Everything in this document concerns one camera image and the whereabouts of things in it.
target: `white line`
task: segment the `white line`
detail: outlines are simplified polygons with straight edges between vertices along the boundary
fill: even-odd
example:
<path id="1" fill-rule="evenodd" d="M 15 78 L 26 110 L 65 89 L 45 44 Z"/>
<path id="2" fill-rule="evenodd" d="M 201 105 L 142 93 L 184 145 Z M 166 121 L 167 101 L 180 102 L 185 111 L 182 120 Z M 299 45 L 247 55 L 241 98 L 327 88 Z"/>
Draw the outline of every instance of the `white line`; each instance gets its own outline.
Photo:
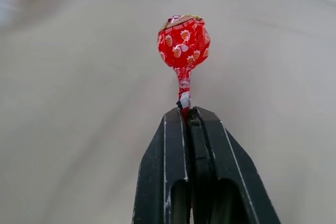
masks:
<path id="1" fill-rule="evenodd" d="M 214 153 L 214 150 L 212 150 L 212 156 L 214 157 L 214 159 L 216 159 L 216 155 Z"/>
<path id="2" fill-rule="evenodd" d="M 180 121 L 181 121 L 181 130 L 182 130 L 182 145 L 183 145 L 183 165 L 184 165 L 184 180 L 188 181 L 188 175 L 187 175 L 187 167 L 185 164 L 185 149 L 184 149 L 184 134 L 183 134 L 183 121 L 181 114 L 179 113 Z"/>
<path id="3" fill-rule="evenodd" d="M 171 195 L 170 195 L 170 191 L 169 191 L 167 202 L 164 203 L 164 207 L 165 208 L 167 208 L 167 207 L 169 208 L 169 212 L 168 212 L 168 214 L 169 214 L 169 223 L 172 222 L 172 218 L 171 218 L 171 215 L 172 215 L 172 213 L 171 213 L 171 205 L 172 205 L 172 202 L 171 202 Z"/>
<path id="4" fill-rule="evenodd" d="M 163 223 L 166 223 L 166 115 L 164 115 L 164 135 L 163 135 Z"/>
<path id="5" fill-rule="evenodd" d="M 254 206 L 253 206 L 253 203 L 252 203 L 250 194 L 248 193 L 248 190 L 247 190 L 247 187 L 246 187 L 246 184 L 245 184 L 243 175 L 241 174 L 241 170 L 240 170 L 240 167 L 239 167 L 239 165 L 238 165 L 238 161 L 237 161 L 236 155 L 235 155 L 235 153 L 234 153 L 234 151 L 233 151 L 233 149 L 232 149 L 231 141 L 230 141 L 230 139 L 229 139 L 229 137 L 228 137 L 228 135 L 227 135 L 226 129 L 225 129 L 225 127 L 224 127 L 222 121 L 221 121 L 221 124 L 222 124 L 222 126 L 223 126 L 223 129 L 224 129 L 224 132 L 225 132 L 225 135 L 226 135 L 226 139 L 227 139 L 227 141 L 228 141 L 228 143 L 229 143 L 229 145 L 230 145 L 230 149 L 231 149 L 233 158 L 234 158 L 234 160 L 235 160 L 235 162 L 236 162 L 236 165 L 237 165 L 237 168 L 238 168 L 238 172 L 239 172 L 240 178 L 242 179 L 243 186 L 244 186 L 244 188 L 245 188 L 245 191 L 246 191 L 246 195 L 247 195 L 248 201 L 250 202 L 250 205 L 251 205 L 251 208 L 252 208 L 253 215 L 254 215 L 254 217 L 255 217 L 255 219 L 256 219 L 257 224 L 260 224 L 259 219 L 258 219 L 258 216 L 257 216 L 257 213 L 256 213 L 256 211 L 255 211 L 255 209 L 254 209 Z"/>

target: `black clamp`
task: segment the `black clamp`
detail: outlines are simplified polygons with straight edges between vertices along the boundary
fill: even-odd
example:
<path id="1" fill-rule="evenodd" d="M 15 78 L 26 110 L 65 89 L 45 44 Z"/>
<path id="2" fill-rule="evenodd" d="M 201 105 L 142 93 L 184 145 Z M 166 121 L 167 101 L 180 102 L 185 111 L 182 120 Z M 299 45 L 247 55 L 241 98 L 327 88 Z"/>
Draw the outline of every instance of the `black clamp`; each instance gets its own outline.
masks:
<path id="1" fill-rule="evenodd" d="M 166 113 L 146 150 L 133 224 L 278 224 L 247 153 L 208 110 Z"/>

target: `floor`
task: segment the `floor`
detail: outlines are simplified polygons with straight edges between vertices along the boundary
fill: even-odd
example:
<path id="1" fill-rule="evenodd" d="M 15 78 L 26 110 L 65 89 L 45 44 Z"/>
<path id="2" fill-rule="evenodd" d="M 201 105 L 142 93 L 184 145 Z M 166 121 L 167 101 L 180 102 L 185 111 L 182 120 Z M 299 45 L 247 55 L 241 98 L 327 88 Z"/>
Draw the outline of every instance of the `floor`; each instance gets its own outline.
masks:
<path id="1" fill-rule="evenodd" d="M 175 73 L 171 15 L 203 17 L 193 104 L 253 158 L 282 223 L 335 223 L 336 0 L 30 0 L 0 34 L 0 223 L 130 223 Z"/>

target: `lollipop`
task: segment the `lollipop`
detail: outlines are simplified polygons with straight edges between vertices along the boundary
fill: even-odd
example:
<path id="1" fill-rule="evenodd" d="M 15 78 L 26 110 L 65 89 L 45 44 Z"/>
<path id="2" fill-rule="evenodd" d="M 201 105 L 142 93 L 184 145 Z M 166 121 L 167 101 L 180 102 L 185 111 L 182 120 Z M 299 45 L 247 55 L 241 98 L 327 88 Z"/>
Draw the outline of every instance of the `lollipop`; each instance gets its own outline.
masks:
<path id="1" fill-rule="evenodd" d="M 173 16 L 159 31 L 157 43 L 162 59 L 174 69 L 179 79 L 178 99 L 182 108 L 188 108 L 191 70 L 209 54 L 210 37 L 205 23 L 193 15 Z"/>

